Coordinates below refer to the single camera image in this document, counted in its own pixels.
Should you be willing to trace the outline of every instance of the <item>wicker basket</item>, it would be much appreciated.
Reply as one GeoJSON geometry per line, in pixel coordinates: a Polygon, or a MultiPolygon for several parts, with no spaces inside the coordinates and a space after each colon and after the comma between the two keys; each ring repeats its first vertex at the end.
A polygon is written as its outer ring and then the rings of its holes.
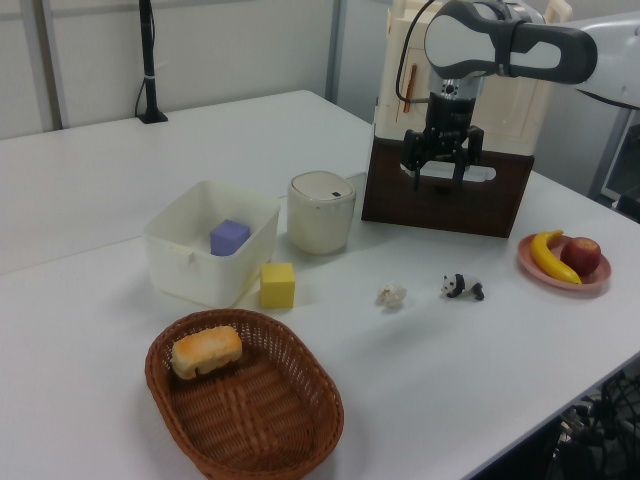
{"type": "Polygon", "coordinates": [[[261,313],[221,309],[178,320],[151,345],[145,374],[171,435],[207,478],[299,479],[342,433],[331,378],[289,328],[261,313]],[[171,368],[173,344],[219,325],[240,335],[240,360],[181,380],[171,368]]]}

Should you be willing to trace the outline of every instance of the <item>white table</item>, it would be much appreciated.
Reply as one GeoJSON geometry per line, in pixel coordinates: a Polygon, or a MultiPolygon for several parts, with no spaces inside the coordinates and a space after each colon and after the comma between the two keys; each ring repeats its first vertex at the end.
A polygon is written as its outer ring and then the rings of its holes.
{"type": "MultiPolygon", "coordinates": [[[[142,225],[203,178],[284,195],[298,173],[350,176],[368,161],[370,126],[305,92],[169,118],[0,142],[12,176],[0,179],[0,478],[201,478],[143,369],[154,338],[203,307],[153,290],[142,225]]],[[[367,223],[353,178],[344,252],[297,251],[283,208],[273,257],[294,264],[296,306],[266,313],[307,344],[345,408],[338,447],[309,478],[467,478],[640,352],[637,224],[536,174],[510,239],[367,223]],[[604,293],[520,270],[518,241],[555,228],[600,241],[614,271],[604,293]],[[480,276],[486,299],[441,297],[456,272],[480,276]],[[409,291],[396,312],[374,303],[390,280],[409,291]]],[[[257,294],[237,306],[259,310],[257,294]]]]}

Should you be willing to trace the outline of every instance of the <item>apple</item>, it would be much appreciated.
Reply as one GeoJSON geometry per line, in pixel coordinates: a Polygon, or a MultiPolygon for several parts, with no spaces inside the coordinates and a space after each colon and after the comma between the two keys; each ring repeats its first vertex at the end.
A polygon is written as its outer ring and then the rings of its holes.
{"type": "Polygon", "coordinates": [[[586,237],[569,240],[560,252],[560,260],[581,277],[593,273],[600,265],[600,245],[586,237]]]}

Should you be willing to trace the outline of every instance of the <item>yellow cube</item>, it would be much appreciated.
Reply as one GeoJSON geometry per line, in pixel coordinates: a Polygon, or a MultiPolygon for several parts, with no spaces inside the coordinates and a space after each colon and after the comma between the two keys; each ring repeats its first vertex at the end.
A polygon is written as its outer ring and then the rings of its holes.
{"type": "Polygon", "coordinates": [[[262,308],[292,308],[296,277],[291,263],[265,263],[260,271],[262,308]]]}

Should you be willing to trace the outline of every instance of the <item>banana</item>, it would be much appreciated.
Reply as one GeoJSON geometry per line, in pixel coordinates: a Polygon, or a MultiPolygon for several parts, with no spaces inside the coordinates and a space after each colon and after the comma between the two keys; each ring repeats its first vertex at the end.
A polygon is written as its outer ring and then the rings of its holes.
{"type": "Polygon", "coordinates": [[[562,235],[562,230],[540,232],[531,241],[531,256],[536,264],[551,278],[563,282],[582,284],[578,274],[549,250],[549,241],[562,235]]]}

